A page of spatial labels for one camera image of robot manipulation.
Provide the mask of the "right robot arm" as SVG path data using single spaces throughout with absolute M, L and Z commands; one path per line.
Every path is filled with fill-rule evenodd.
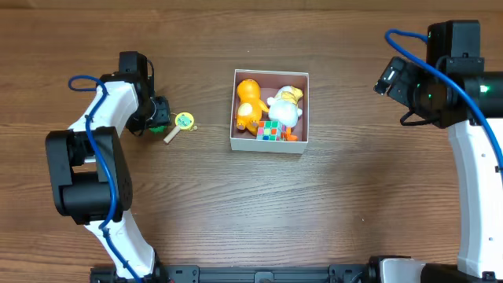
M 502 280 L 502 74 L 488 72 L 480 23 L 448 20 L 425 35 L 390 29 L 398 52 L 374 90 L 407 107 L 404 127 L 448 132 L 461 207 L 455 264 L 385 256 L 368 272 L 375 282 L 500 282 Z

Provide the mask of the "green round lid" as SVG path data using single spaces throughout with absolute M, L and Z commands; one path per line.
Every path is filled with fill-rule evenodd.
M 154 134 L 162 134 L 166 129 L 167 129 L 167 126 L 165 126 L 165 125 L 149 128 L 149 130 L 151 132 L 153 132 Z

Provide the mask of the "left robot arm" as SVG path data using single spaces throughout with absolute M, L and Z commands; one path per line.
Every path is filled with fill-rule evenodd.
M 142 236 L 131 212 L 133 184 L 120 136 L 140 137 L 171 124 L 167 99 L 156 95 L 153 63 L 138 51 L 119 55 L 117 71 L 86 80 L 95 97 L 66 130 L 45 140 L 53 201 L 60 215 L 84 226 L 103 245 L 114 265 L 93 268 L 92 282 L 167 282 L 167 271 Z

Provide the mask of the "yellow wooden rattle toy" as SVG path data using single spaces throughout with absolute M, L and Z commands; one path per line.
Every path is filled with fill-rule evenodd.
M 195 119 L 193 115 L 189 112 L 180 112 L 176 115 L 175 119 L 175 127 L 170 131 L 170 133 L 163 139 L 165 144 L 169 144 L 171 140 L 180 132 L 180 131 L 191 131 L 196 130 L 197 125 L 195 124 Z

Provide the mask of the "colourful puzzle cube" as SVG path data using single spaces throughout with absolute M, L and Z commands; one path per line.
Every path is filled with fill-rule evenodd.
M 262 141 L 284 141 L 287 127 L 277 121 L 260 121 L 256 139 Z

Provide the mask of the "white plush duck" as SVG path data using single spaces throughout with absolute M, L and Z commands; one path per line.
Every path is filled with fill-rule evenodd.
M 284 137 L 289 142 L 298 141 L 298 137 L 292 132 L 303 114 L 303 110 L 299 107 L 299 101 L 302 98 L 303 91 L 301 89 L 294 86 L 283 86 L 274 97 L 268 97 L 266 100 L 269 106 L 269 119 L 286 126 Z

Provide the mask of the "orange dinosaur toy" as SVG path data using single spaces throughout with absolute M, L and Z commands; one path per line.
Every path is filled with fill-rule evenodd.
M 237 95 L 240 104 L 236 114 L 236 128 L 257 135 L 263 113 L 270 111 L 266 103 L 261 100 L 260 86 L 253 79 L 245 79 L 238 84 Z

